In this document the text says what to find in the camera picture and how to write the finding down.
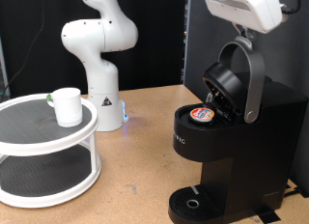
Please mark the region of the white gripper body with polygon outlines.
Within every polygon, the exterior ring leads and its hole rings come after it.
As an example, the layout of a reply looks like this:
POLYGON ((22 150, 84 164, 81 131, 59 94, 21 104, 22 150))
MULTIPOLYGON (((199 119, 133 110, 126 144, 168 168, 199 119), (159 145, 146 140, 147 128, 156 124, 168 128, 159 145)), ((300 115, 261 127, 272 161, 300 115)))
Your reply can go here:
POLYGON ((268 33, 282 22, 279 0, 205 0, 210 13, 251 30, 268 33))

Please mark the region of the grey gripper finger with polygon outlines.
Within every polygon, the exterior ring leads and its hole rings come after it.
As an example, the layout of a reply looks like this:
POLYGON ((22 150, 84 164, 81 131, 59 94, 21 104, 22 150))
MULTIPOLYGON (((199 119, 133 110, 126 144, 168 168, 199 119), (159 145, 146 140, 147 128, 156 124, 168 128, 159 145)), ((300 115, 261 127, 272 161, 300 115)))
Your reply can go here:
POLYGON ((244 36, 249 39, 251 42, 257 39, 257 33, 254 30, 251 30, 247 27, 244 28, 244 36))
POLYGON ((234 28, 237 30, 240 36, 245 37, 246 36, 246 30, 243 26, 233 23, 234 28))

